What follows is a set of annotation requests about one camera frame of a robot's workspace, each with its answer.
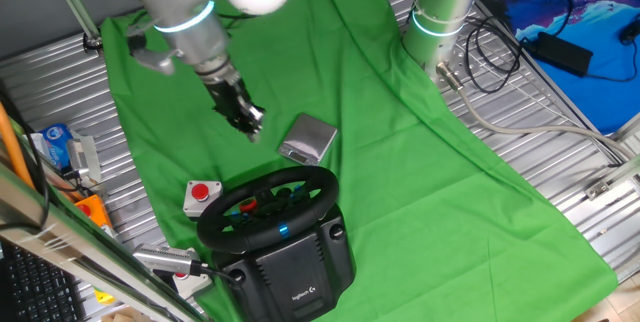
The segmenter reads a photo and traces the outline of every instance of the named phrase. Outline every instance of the silver box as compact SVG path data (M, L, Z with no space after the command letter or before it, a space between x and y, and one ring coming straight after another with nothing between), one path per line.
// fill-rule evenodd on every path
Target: silver box
M278 153L305 166L317 166L337 132L337 128L303 113L287 133Z

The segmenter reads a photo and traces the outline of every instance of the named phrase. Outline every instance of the logitech logo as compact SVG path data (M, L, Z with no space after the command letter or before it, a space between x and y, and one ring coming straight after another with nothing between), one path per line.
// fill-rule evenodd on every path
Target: logitech logo
M291 300L293 300L293 301L299 301L299 300L300 300L300 298L302 298L302 297L304 297L304 296L306 296L306 295L308 295L308 294L310 294L310 293L313 293L313 292L315 292L315 291L316 291L316 288L315 288L315 287L313 287L313 286L311 286L311 287L309 287L309 289L308 289L308 290L305 290L304 292L302 292L302 293L298 293L297 295L295 295L295 296L291 297Z

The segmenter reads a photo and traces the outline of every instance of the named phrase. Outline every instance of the keyboard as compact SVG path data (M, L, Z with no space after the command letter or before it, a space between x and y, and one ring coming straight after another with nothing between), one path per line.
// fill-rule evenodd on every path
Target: keyboard
M2 242L0 296L3 321L74 322L83 320L74 278L38 256Z

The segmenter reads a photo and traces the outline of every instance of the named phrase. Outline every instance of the table surface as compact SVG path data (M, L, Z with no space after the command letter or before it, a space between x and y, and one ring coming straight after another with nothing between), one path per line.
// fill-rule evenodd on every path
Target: table surface
M412 0L390 1L402 25ZM466 36L465 31L468 29L463 30L462 36ZM462 51L463 43L464 39L458 41L457 53ZM480 43L492 60L510 63L508 50L494 36L484 34ZM478 55L475 46L470 47L473 60ZM481 63L472 64L480 84L494 88L502 80L500 74ZM493 95L484 95L467 83L462 68L459 73L472 103L492 123L508 127L580 125L580 112L575 106L563 103L564 96L554 91L559 89L553 82L545 83L530 66L524 66L505 88ZM82 135L94 136L102 185L108 192L106 208L125 247L166 244L120 126L104 59L96 52L85 53L82 36L0 62L0 78L34 129L62 122ZM611 161L601 146L567 133L526 136L493 133L478 126L448 86L436 83L441 86L450 110L576 226L614 268L619 280L640 269L640 256L636 256L640 248L640 194L636 186L623 183L595 201L584 193L594 181L611 171L608 167ZM626 138L629 147L636 148L638 143L636 152L640 151L639 133L629 133ZM79 281L78 287L87 320L99 319L112 308L98 304L88 284Z

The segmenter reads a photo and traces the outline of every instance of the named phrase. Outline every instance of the blue fabric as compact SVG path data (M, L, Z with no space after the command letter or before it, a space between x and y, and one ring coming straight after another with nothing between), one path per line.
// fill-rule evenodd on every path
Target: blue fabric
M582 21L568 26L560 37L594 53L589 74L626 79L634 73L634 51L632 45L622 45L618 35L638 13L638 8L625 8L606 19ZM640 113L640 75L630 82L580 78L538 62L601 133L615 132ZM640 65L638 56L636 64Z
M618 35L640 13L640 0L573 3L569 24L559 37L594 53L589 74L622 79L633 76L633 46L623 46ZM519 40L535 40L541 31L554 33L566 16L565 0L502 0L493 6L496 4L502 8L492 10L508 18ZM640 113L640 77L626 83L612 82L579 78L545 63L540 65L602 133L615 132Z

